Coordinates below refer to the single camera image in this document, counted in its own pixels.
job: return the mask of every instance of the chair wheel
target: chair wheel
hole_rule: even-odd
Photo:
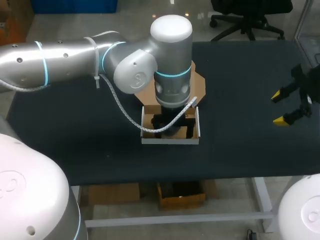
[[[217,22],[217,20],[215,20],[215,19],[212,19],[211,21],[210,21],[210,27],[211,28],[215,28],[215,27],[217,27],[218,26],[218,22]]]

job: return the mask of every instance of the office chair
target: office chair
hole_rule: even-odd
[[[211,41],[218,41],[238,30],[247,34],[250,41],[255,41],[252,29],[261,29],[279,34],[278,39],[285,39],[285,32],[270,26],[265,15],[290,13],[293,9],[291,0],[211,0],[213,10],[223,15],[212,15],[210,27],[215,28],[217,20],[222,20],[234,25],[223,31]]]

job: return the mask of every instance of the cable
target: cable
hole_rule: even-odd
[[[121,105],[119,98],[115,92],[114,87],[112,86],[111,82],[107,79],[107,77],[104,74],[100,74],[100,76],[105,80],[106,84],[108,84],[110,91],[114,97],[114,100],[116,102],[116,104],[118,105],[118,107],[120,108],[121,112],[125,115],[125,117],[133,124],[135,125],[138,129],[144,131],[144,132],[148,132],[148,133],[161,133],[164,132],[165,130],[167,130],[168,128],[170,128],[187,110],[188,108],[191,107],[191,105],[197,100],[197,97],[195,96],[194,98],[192,98],[192,100],[182,109],[182,111],[166,126],[159,128],[159,129],[149,129],[149,128],[145,128],[141,125],[139,125],[138,123],[136,123],[126,112],[126,110],[124,109],[124,107]]]
[[[23,88],[23,87],[13,86],[1,79],[0,79],[0,85],[4,86],[7,89],[17,91],[17,92],[23,92],[23,93],[34,92],[34,91],[42,90],[42,89],[45,89],[46,87],[49,87],[49,85],[44,85],[44,86]]]

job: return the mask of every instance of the logo on robot joint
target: logo on robot joint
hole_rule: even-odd
[[[17,171],[0,172],[0,201],[12,200],[26,188],[24,176]]]
[[[130,85],[133,89],[139,89],[146,83],[146,74],[144,72],[138,72],[134,79],[132,80],[132,84]]]

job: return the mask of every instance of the black table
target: black table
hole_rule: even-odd
[[[293,176],[320,173],[319,107],[290,127],[273,119],[299,107],[298,93],[270,98],[302,61],[288,41],[196,42],[196,71],[206,79],[199,145],[142,145],[140,130],[92,78],[17,93],[7,120],[21,140],[52,158],[72,186]],[[117,91],[140,122],[142,104]]]

